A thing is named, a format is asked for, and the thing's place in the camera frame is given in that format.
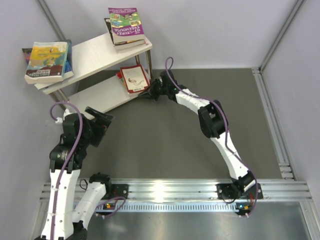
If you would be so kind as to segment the black treehouse book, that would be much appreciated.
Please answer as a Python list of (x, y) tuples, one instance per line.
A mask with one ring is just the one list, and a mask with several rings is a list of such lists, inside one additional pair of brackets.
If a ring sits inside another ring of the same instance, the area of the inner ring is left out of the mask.
[(108, 34), (110, 36), (111, 42), (113, 44), (113, 46), (116, 46), (115, 42), (114, 42), (114, 37), (113, 37), (113, 33), (112, 33), (112, 26), (111, 26), (111, 21), (109, 18), (104, 18), (104, 23), (106, 25)]

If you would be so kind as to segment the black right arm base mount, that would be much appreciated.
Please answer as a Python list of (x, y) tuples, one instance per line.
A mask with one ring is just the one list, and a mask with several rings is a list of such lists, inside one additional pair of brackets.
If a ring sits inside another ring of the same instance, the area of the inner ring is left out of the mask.
[(257, 199), (264, 198), (261, 185), (254, 185), (248, 191), (241, 193), (233, 183), (219, 183), (216, 185), (219, 200), (226, 203), (233, 203), (235, 200), (254, 200), (257, 192)]

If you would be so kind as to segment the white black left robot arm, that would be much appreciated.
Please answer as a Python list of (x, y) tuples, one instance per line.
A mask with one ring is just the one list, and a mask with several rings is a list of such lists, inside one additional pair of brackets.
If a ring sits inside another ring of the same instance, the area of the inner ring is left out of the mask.
[(96, 173), (89, 178), (84, 195), (74, 205), (76, 186), (89, 146), (98, 147), (114, 116), (86, 107), (88, 119), (73, 104), (63, 117), (55, 117), (63, 132), (49, 154), (50, 196), (39, 240), (85, 240), (98, 203), (113, 194), (111, 178)]

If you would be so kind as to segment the red Edward Tulane book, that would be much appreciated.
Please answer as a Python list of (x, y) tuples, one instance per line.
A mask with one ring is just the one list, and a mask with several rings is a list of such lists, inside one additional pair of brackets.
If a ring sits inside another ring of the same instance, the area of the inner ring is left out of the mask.
[(141, 64), (121, 67), (120, 73), (129, 95), (139, 94), (150, 86), (149, 77)]

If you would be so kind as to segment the purple storey treehouse book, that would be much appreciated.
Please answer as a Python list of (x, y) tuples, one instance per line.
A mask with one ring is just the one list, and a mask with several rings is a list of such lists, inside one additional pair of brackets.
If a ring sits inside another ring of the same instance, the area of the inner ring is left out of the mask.
[(145, 33), (137, 8), (109, 7), (108, 12), (111, 35), (116, 45), (145, 39)]

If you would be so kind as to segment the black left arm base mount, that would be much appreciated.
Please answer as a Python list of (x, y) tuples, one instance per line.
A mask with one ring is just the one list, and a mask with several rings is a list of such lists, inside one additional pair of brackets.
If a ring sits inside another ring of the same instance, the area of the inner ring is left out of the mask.
[(128, 198), (129, 185), (128, 184), (112, 184), (107, 187), (106, 194), (102, 197), (102, 200), (109, 200), (115, 197)]

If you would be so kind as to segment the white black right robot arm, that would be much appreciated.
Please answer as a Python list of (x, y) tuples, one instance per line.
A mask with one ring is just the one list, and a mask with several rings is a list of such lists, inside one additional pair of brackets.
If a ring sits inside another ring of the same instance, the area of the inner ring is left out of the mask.
[(166, 96), (197, 114), (201, 132), (216, 145), (227, 165), (233, 198), (259, 198), (258, 181), (233, 145), (228, 120), (219, 101), (200, 97), (184, 85), (178, 84), (170, 70), (161, 72), (160, 77), (138, 96), (153, 100)]

